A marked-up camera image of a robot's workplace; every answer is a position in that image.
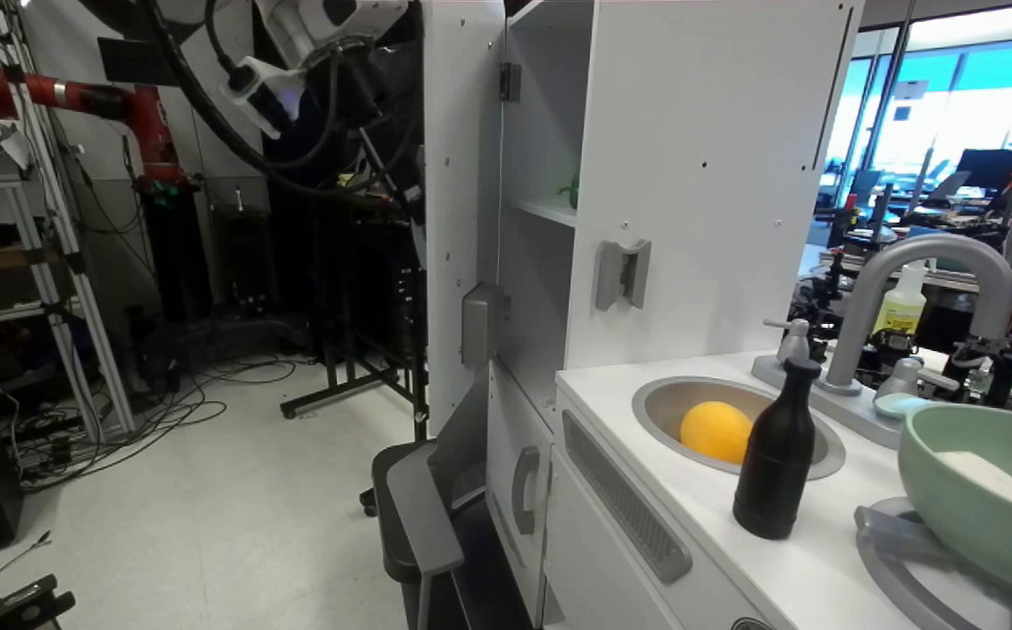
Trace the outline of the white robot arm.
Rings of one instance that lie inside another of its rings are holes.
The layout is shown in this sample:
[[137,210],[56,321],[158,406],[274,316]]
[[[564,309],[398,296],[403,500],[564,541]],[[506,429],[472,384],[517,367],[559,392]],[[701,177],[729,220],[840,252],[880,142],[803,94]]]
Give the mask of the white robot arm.
[[245,2],[287,68],[310,68],[331,44],[375,44],[412,8],[412,0],[81,0],[120,36],[145,36],[145,2],[158,2],[179,43],[193,30],[213,36],[227,2]]

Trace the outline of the red robot arm background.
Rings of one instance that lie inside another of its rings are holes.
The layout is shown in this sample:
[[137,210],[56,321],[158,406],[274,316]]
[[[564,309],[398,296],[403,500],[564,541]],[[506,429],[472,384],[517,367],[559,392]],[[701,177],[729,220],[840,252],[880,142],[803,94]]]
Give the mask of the red robot arm background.
[[0,68],[0,118],[18,115],[15,108],[18,89],[23,89],[36,104],[123,122],[137,139],[145,181],[179,184],[186,177],[159,108],[159,94],[150,85],[137,89],[82,85],[44,72],[20,72],[18,68]]

